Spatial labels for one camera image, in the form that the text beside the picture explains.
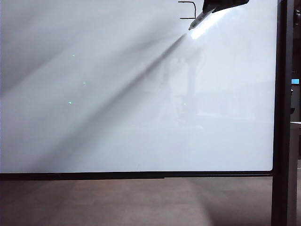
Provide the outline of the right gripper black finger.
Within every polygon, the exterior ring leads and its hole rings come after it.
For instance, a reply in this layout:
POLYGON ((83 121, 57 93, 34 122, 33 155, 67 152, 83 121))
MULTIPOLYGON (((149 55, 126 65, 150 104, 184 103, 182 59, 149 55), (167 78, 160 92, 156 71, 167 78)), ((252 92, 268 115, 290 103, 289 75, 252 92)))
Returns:
POLYGON ((233 8, 247 4, 249 0, 204 0, 203 13, 218 12, 224 9, 233 8))

